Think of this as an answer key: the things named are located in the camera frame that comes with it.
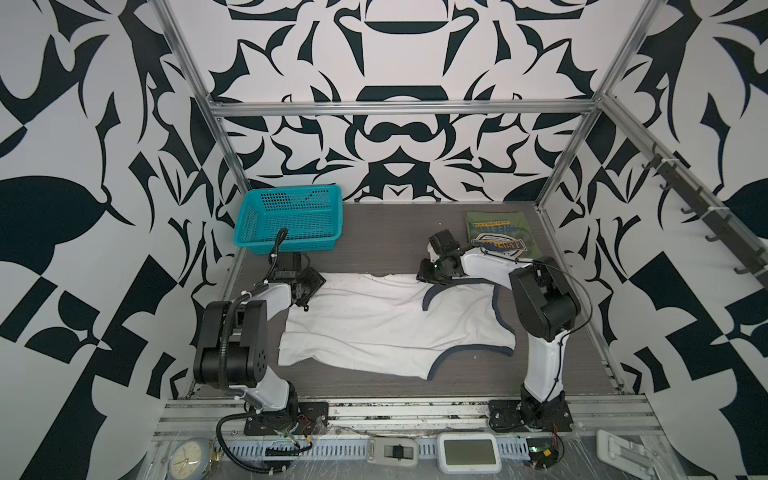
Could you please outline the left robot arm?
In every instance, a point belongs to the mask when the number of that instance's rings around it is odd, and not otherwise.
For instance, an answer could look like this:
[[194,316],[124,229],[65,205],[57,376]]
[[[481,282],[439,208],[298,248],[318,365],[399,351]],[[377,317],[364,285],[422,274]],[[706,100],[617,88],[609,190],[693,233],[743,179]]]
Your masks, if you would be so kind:
[[308,311],[324,284],[307,254],[272,253],[261,281],[233,300],[205,307],[194,381],[244,401],[257,414],[298,417],[295,387],[269,366],[268,321],[292,306]]

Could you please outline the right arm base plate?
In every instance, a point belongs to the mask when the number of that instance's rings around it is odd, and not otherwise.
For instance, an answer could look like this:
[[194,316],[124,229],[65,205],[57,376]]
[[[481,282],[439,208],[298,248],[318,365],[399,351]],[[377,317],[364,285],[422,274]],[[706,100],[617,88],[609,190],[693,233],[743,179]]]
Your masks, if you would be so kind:
[[491,400],[489,427],[497,433],[571,432],[573,416],[564,397],[540,405],[532,399]]

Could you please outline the white grey tank top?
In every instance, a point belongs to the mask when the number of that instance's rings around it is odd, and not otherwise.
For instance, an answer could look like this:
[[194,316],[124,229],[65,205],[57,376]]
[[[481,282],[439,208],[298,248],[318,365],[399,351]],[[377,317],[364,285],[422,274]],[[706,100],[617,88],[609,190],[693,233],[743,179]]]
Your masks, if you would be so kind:
[[289,310],[278,363],[314,359],[431,380],[458,351],[513,354],[516,337],[502,320],[498,296],[498,286],[484,280],[443,286],[408,274],[329,273],[307,308]]

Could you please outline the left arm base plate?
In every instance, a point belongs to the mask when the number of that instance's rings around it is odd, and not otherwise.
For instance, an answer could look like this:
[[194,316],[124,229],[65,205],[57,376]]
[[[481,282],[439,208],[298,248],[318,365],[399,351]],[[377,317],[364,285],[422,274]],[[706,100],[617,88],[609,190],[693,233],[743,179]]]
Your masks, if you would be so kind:
[[329,415],[327,402],[298,402],[280,411],[257,413],[250,408],[245,420],[246,436],[276,435],[289,431],[298,435],[310,435],[318,426],[326,426]]

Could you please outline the green tank top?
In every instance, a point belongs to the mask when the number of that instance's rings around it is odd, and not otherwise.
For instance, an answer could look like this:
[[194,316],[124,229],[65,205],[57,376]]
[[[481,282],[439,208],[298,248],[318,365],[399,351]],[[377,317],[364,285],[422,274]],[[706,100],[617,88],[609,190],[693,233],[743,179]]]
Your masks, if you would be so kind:
[[542,256],[524,213],[470,211],[465,215],[465,223],[473,247],[511,258],[537,259]]

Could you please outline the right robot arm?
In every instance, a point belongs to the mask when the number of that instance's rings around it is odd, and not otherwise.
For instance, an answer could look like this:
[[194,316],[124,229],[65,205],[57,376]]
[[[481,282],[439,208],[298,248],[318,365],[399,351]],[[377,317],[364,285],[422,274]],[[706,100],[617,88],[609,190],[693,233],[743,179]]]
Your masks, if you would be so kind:
[[518,241],[492,234],[482,234],[463,247],[449,230],[442,230],[429,238],[427,251],[417,280],[432,287],[422,308],[427,310],[440,290],[468,280],[509,289],[529,339],[522,392],[537,407],[559,400],[565,345],[581,312],[566,272],[553,258],[525,258]]

